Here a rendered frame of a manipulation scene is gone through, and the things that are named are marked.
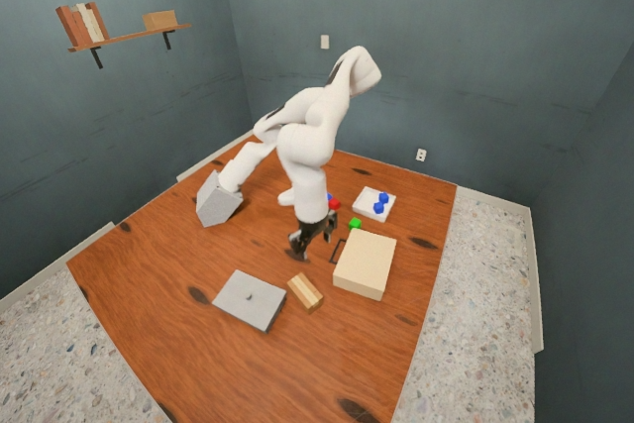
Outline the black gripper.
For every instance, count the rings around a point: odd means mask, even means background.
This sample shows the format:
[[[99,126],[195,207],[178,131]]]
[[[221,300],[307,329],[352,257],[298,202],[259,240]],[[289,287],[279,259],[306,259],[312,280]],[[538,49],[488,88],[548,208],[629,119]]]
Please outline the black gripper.
[[[288,237],[289,237],[291,247],[293,249],[295,248],[294,250],[297,253],[300,252],[300,254],[304,256],[305,258],[308,257],[307,246],[308,244],[311,244],[313,237],[315,237],[316,235],[320,234],[323,230],[325,230],[324,238],[328,242],[331,242],[331,239],[332,239],[331,233],[333,232],[334,228],[336,229],[338,227],[338,222],[339,222],[339,212],[337,212],[333,207],[329,209],[325,217],[319,220],[308,221],[299,217],[298,214],[297,214],[297,217],[299,222],[298,231],[296,231],[295,233],[289,232]],[[326,225],[328,221],[330,224]],[[312,228],[312,229],[320,228],[320,229],[310,230],[308,228]],[[304,245],[303,245],[303,242],[304,242]]]

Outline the tan cardboard box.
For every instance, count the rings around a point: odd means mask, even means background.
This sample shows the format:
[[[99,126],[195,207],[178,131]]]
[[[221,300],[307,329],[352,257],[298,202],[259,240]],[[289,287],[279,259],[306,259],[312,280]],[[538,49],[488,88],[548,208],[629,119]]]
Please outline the tan cardboard box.
[[[317,310],[323,302],[323,296],[302,272],[287,282],[287,286],[307,314]]]

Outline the grey square sheet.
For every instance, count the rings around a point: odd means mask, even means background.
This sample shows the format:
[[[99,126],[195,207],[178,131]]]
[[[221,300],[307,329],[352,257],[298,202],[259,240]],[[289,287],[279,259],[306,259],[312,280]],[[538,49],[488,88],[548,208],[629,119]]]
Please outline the grey square sheet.
[[[212,304],[266,333],[286,290],[235,270]]]

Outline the green block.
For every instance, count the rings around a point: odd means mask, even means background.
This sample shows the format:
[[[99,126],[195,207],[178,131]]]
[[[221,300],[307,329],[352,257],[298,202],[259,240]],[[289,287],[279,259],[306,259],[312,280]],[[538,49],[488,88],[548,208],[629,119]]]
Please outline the green block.
[[[359,229],[359,228],[361,227],[361,224],[362,224],[362,221],[360,221],[360,220],[358,220],[358,219],[354,218],[354,219],[350,222],[350,225],[349,225],[349,230],[351,230],[351,231],[352,231],[352,230],[353,230],[353,228],[355,228],[355,229]]]

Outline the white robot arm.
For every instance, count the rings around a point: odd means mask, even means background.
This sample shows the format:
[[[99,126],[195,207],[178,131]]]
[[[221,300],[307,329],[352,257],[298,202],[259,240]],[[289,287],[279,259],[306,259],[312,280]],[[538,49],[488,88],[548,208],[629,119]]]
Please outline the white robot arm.
[[[295,203],[302,219],[325,217],[329,211],[327,175],[320,165],[334,153],[338,127],[350,98],[380,79],[381,73],[364,47],[348,50],[337,61],[325,87],[302,90],[256,123],[254,135],[263,143],[246,143],[219,174],[220,184],[236,193],[277,147],[278,140],[280,156],[294,185],[280,193],[280,202]],[[300,124],[305,122],[308,125]]]

